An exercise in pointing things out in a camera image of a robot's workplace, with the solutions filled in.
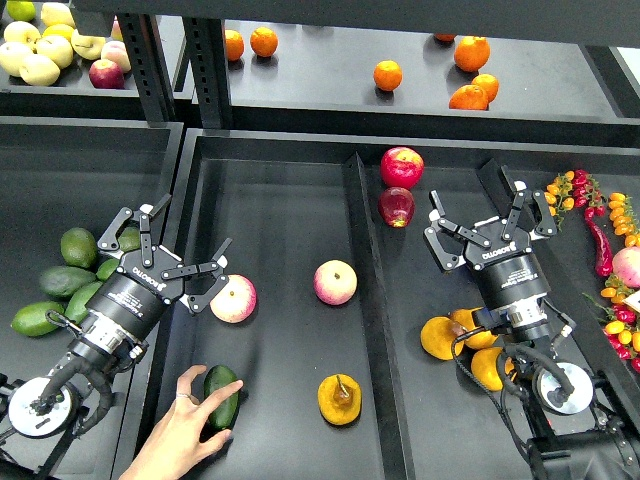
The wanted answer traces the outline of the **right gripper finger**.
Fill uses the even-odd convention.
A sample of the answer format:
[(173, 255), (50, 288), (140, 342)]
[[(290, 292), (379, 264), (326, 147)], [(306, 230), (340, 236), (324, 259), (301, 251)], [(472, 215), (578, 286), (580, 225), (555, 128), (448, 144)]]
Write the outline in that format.
[(541, 190), (531, 190), (526, 183), (516, 180), (510, 186), (513, 192), (511, 206), (508, 214), (502, 220), (504, 225), (501, 238), (503, 240), (513, 240), (515, 232), (518, 228), (520, 215), (524, 209), (527, 209), (531, 215), (533, 226), (527, 231), (531, 240), (540, 240), (550, 238), (557, 234), (557, 224), (550, 211), (545, 196), (545, 192)]
[(436, 190), (429, 192), (429, 199), (432, 204), (432, 210), (428, 215), (430, 224), (425, 228), (423, 235), (442, 271), (448, 272), (466, 263), (463, 250), (459, 253), (452, 253), (445, 249), (441, 243), (441, 238), (444, 235), (462, 245), (471, 243), (484, 249), (491, 246), (491, 241), (487, 237), (446, 218), (444, 206)]

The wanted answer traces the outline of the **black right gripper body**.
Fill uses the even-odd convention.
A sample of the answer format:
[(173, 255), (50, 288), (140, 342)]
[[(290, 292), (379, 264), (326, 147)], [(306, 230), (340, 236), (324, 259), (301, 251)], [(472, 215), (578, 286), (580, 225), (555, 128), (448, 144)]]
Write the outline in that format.
[(531, 248), (528, 232), (516, 226), (502, 238), (506, 220), (490, 218), (475, 224), (473, 233), (486, 238), (489, 246), (468, 241), (463, 250), (472, 276), (488, 309), (502, 309), (517, 301), (539, 298), (550, 291)]

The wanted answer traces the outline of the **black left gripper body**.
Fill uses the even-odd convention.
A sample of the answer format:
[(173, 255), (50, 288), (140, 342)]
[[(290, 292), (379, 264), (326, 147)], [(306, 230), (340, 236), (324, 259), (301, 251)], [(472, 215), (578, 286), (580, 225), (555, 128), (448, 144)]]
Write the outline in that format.
[(123, 327), (137, 339), (145, 339), (169, 305), (184, 293), (182, 279), (164, 279), (162, 272), (179, 267), (182, 259), (160, 245), (153, 265), (143, 265), (140, 249), (121, 258), (122, 272), (114, 272), (87, 302), (99, 313)]

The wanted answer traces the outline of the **bare human hand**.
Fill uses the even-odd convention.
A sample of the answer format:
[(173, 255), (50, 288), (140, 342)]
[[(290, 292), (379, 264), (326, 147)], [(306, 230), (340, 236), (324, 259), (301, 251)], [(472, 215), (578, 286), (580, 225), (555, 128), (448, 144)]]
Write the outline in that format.
[(192, 396), (192, 383), (206, 367), (193, 365), (178, 379), (169, 410), (120, 475), (122, 479), (179, 479), (202, 460), (217, 453), (229, 441), (232, 432), (224, 429), (202, 442), (200, 434), (211, 413), (243, 387), (236, 380), (217, 389), (202, 401)]

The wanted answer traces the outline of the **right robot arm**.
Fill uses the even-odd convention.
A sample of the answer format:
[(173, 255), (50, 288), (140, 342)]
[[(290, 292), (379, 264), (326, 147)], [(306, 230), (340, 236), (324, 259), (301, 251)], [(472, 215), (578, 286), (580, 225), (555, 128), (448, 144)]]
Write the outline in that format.
[(564, 325), (553, 332), (547, 318), (550, 286), (532, 249), (533, 241), (557, 232), (544, 193), (517, 182), (506, 216), (470, 228), (447, 219), (436, 191), (429, 197), (433, 209), (424, 238), (433, 256), (445, 272), (468, 266), (484, 301), (472, 314), (476, 326), (455, 334), (446, 351), (455, 354), (457, 346), (479, 333), (503, 337), (491, 364), (503, 395), (520, 401), (531, 438), (522, 440), (516, 433), (504, 397), (494, 405), (532, 477), (638, 478), (638, 439), (596, 396), (610, 381), (557, 355), (576, 324), (559, 312)]

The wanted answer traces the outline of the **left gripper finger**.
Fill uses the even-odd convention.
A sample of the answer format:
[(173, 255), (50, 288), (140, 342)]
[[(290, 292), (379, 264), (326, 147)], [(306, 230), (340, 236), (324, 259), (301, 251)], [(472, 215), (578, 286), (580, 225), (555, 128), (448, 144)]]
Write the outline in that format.
[(182, 303), (191, 314), (199, 314), (229, 283), (225, 273), (228, 264), (224, 254), (232, 239), (226, 238), (206, 262), (186, 265), (178, 263), (161, 272), (161, 299), (169, 305)]
[(102, 252), (123, 252), (118, 238), (126, 226), (135, 223), (139, 231), (141, 251), (150, 252), (151, 223), (166, 209), (171, 199), (171, 194), (165, 194), (155, 205), (144, 204), (137, 210), (122, 207), (98, 239), (97, 248)]

